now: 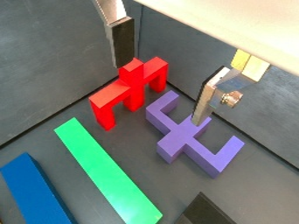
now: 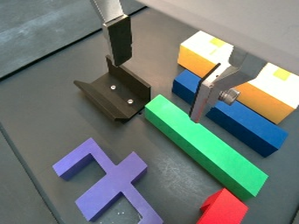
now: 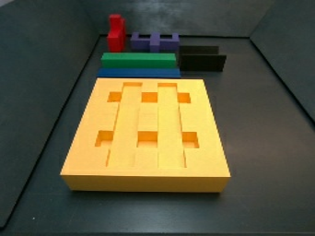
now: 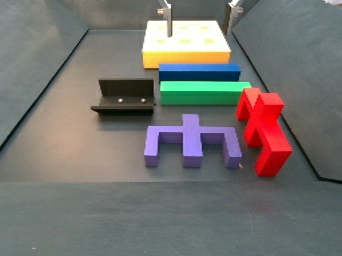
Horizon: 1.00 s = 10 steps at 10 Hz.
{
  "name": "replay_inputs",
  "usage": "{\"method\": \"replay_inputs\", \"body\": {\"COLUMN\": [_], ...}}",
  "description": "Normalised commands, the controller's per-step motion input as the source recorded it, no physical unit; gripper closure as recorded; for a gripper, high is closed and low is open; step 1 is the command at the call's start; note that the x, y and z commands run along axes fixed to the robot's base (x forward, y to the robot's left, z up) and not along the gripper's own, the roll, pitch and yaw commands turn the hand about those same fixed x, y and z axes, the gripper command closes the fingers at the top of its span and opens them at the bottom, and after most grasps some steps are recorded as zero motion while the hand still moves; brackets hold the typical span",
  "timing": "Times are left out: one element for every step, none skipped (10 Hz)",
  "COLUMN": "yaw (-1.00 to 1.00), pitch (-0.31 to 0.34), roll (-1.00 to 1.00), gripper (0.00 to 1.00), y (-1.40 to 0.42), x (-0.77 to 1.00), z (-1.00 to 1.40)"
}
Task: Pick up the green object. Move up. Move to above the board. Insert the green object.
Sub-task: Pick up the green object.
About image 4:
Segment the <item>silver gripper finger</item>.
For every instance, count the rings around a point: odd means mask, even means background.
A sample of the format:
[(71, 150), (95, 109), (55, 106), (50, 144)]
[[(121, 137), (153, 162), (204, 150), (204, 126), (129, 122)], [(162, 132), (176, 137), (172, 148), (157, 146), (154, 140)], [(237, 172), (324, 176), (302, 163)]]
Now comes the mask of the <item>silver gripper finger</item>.
[(173, 36), (173, 5), (167, 0), (158, 0), (161, 8), (158, 9), (158, 14), (163, 16), (167, 22), (167, 36)]
[(238, 16), (244, 13), (244, 4), (245, 0), (232, 0), (228, 4), (229, 7), (229, 22), (228, 22), (228, 33), (232, 33), (234, 22)]

